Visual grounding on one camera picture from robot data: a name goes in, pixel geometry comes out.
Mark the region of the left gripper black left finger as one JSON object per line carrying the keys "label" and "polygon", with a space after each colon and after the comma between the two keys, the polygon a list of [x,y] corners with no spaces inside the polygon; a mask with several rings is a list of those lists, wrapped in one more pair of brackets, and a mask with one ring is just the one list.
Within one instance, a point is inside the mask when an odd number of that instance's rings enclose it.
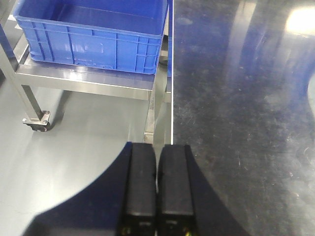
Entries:
{"label": "left gripper black left finger", "polygon": [[156,230],[156,156],[151,144],[132,143],[119,236],[153,236]]}

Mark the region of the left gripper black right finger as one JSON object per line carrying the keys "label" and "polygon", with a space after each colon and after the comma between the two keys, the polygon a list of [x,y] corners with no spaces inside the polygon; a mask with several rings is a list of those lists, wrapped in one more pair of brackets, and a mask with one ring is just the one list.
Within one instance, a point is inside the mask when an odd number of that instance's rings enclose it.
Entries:
{"label": "left gripper black right finger", "polygon": [[197,235],[184,146],[164,146],[158,164],[157,184],[158,235]]}

